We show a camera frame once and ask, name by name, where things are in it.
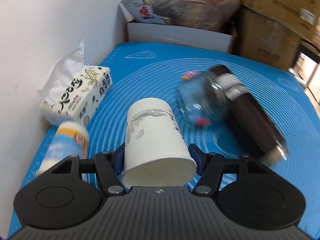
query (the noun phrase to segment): gray ridged panel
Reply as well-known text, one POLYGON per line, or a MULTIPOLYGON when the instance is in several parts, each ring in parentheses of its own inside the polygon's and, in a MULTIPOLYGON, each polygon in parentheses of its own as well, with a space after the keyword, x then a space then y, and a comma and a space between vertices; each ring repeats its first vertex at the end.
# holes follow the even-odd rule
POLYGON ((81 225, 62 230, 24 227, 10 240, 307 240, 296 227, 261 231, 240 226, 212 199, 192 195, 186 187, 134 187, 109 198, 81 225))

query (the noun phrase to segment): cardboard box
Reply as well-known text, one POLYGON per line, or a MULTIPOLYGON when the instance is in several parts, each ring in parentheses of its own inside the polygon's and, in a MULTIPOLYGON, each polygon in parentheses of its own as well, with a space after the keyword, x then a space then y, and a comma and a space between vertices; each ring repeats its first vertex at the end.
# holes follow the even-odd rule
POLYGON ((111 86, 110 68, 89 66, 75 76, 58 103, 43 101, 40 109, 53 125, 75 121, 87 126, 111 86))
POLYGON ((173 26, 155 15, 144 0, 125 0, 121 4, 134 18, 134 22, 127 23, 129 41, 159 42, 230 53, 237 37, 232 24, 224 25, 223 33, 173 26))
POLYGON ((238 39, 233 53, 288 70, 300 43, 300 36, 269 18, 242 8, 238 39))
POLYGON ((320 0, 241 0, 241 3, 312 40, 320 16, 320 0))

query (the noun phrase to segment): concentric circle pattern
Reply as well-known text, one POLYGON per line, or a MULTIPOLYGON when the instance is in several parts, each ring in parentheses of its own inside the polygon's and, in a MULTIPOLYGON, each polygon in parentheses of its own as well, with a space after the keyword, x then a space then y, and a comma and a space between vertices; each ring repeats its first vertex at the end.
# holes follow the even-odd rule
MULTIPOLYGON (((274 170, 297 186, 307 200, 312 199, 313 194, 318 194, 320 190, 319 174, 310 172, 319 168, 313 158, 320 154, 320 137, 311 120, 283 88, 253 70, 221 60, 183 58, 157 62, 140 68, 115 84, 88 127, 91 140, 90 157, 98 152, 117 149, 125 140, 126 114, 129 107, 139 99, 156 97, 171 106, 187 145, 195 143, 204 152, 215 151, 226 157, 237 158, 241 152, 235 151, 235 142, 225 127, 199 129, 186 123, 179 113, 175 98, 175 88, 183 73, 190 70, 203 71, 219 64, 226 65, 245 84, 285 136, 291 156, 287 162, 276 165, 274 170), (314 145, 313 151, 310 151, 310 143, 314 145)), ((283 82, 286 86, 289 85, 289 82, 283 82)), ((235 178, 233 174, 224 175, 222 187, 235 178)), ((199 176, 196 175, 188 184, 191 189, 198 179, 199 176)), ((93 176, 90 177, 90 182, 96 183, 93 176)), ((308 204, 311 205, 305 213, 308 221, 302 219, 300 226, 306 229, 304 227, 308 224, 309 231, 310 218, 313 217, 314 221, 320 220, 320 206, 315 201, 309 201, 308 204)), ((318 223, 313 226, 313 230, 319 228, 318 223)))

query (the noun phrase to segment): white wall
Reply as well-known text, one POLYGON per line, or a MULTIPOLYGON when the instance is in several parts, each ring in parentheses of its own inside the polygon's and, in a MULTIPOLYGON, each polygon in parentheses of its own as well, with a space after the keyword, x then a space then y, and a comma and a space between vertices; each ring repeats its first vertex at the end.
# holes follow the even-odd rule
POLYGON ((37 87, 85 39, 85 64, 98 64, 124 40, 121 0, 0 0, 0 236, 12 201, 48 124, 37 87))

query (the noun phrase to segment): blue mat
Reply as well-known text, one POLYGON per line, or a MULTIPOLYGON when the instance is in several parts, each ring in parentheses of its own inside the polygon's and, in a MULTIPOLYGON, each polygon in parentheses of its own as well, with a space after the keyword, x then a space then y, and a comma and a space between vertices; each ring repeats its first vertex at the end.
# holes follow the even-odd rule
MULTIPOLYGON (((114 85, 88 126, 89 154, 114 151, 125 140, 126 114, 139 99, 167 101, 186 144, 195 143, 204 152, 238 158, 236 142, 226 127, 199 129, 185 123, 175 101, 175 88, 183 73, 226 65, 255 96, 285 136, 290 157, 272 169, 304 194, 307 208, 299 228, 314 239, 320 237, 320 120, 293 75, 276 68, 216 51, 159 43, 124 43, 100 64, 111 69, 114 85)), ((23 180, 22 187, 35 177, 56 127, 50 128, 23 180)), ((224 175, 221 187, 235 180, 224 175)), ((188 183, 190 188, 199 176, 188 183)), ((96 185, 94 175, 89 182, 96 185)), ((9 235, 20 228, 13 213, 9 235)))

